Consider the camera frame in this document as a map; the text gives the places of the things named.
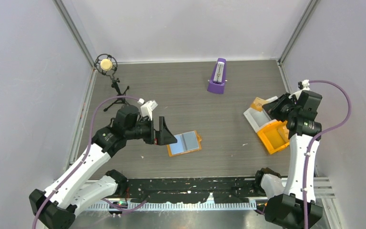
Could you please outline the gold card with stripe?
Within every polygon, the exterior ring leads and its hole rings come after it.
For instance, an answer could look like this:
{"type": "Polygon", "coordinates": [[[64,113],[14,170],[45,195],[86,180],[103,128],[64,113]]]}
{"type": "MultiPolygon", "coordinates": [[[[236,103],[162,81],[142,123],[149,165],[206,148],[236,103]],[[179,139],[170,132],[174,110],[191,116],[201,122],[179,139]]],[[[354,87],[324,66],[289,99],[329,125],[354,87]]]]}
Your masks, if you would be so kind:
{"type": "Polygon", "coordinates": [[[263,105],[268,104],[269,101],[262,99],[260,97],[256,97],[253,102],[250,105],[250,108],[258,111],[258,112],[262,112],[263,111],[263,105]]]}

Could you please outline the orange leather card holder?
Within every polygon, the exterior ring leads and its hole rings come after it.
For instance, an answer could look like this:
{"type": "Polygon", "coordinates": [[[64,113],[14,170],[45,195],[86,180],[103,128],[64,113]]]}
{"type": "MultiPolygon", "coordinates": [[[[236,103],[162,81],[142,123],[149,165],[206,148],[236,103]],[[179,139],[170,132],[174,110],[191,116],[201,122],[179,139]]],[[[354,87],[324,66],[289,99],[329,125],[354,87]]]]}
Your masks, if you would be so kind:
{"type": "Polygon", "coordinates": [[[167,151],[170,157],[187,154],[202,149],[202,137],[196,130],[177,134],[174,137],[177,139],[177,143],[167,145],[167,151]]]}

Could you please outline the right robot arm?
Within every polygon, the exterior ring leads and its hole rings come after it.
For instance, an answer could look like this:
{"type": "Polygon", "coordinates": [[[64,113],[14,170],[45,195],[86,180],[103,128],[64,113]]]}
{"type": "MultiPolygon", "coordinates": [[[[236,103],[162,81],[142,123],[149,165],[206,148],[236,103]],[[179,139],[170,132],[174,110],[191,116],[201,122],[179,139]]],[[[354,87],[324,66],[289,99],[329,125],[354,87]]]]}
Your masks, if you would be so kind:
{"type": "Polygon", "coordinates": [[[267,197],[265,220],[285,229],[309,229],[323,215],[314,194],[315,156],[322,132],[315,118],[321,100],[320,94],[301,90],[285,93],[262,106],[272,119],[286,123],[290,167],[286,184],[277,172],[267,167],[258,170],[253,190],[267,197]]]}

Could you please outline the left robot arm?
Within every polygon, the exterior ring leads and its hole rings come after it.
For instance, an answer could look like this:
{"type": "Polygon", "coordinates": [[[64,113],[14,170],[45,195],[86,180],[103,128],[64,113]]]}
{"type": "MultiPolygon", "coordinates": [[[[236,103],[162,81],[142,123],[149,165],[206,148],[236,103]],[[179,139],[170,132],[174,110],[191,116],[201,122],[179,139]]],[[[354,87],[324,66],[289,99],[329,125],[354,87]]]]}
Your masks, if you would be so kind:
{"type": "Polygon", "coordinates": [[[142,105],[141,115],[134,105],[124,105],[91,138],[87,148],[75,163],[44,190],[35,189],[29,195],[34,223],[40,221],[49,229],[68,229],[76,217],[98,200],[114,195],[123,197],[127,191],[127,178],[116,170],[109,170],[95,183],[82,185],[115,154],[126,146],[127,141],[141,139],[150,145],[169,145],[177,139],[167,128],[163,116],[159,118],[159,130],[155,130],[153,105],[142,105]]]}

